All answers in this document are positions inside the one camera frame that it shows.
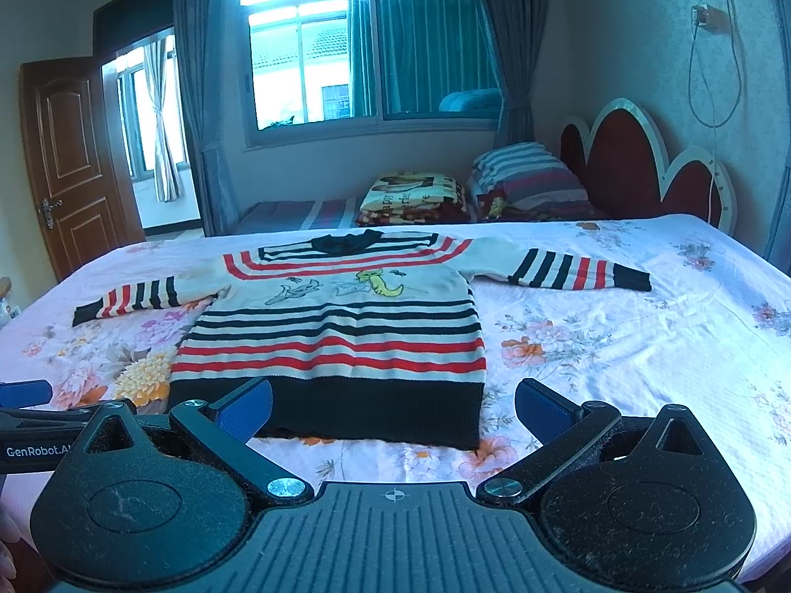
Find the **person's left hand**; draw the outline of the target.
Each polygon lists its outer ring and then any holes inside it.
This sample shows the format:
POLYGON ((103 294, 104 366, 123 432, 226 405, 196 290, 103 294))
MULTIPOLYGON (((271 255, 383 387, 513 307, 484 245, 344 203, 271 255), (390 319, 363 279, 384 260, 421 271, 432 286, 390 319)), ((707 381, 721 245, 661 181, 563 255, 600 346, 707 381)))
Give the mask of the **person's left hand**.
POLYGON ((0 508, 0 585, 2 593, 13 593, 13 580, 16 578, 16 563, 9 546, 19 542, 19 526, 13 521, 4 506, 0 508))

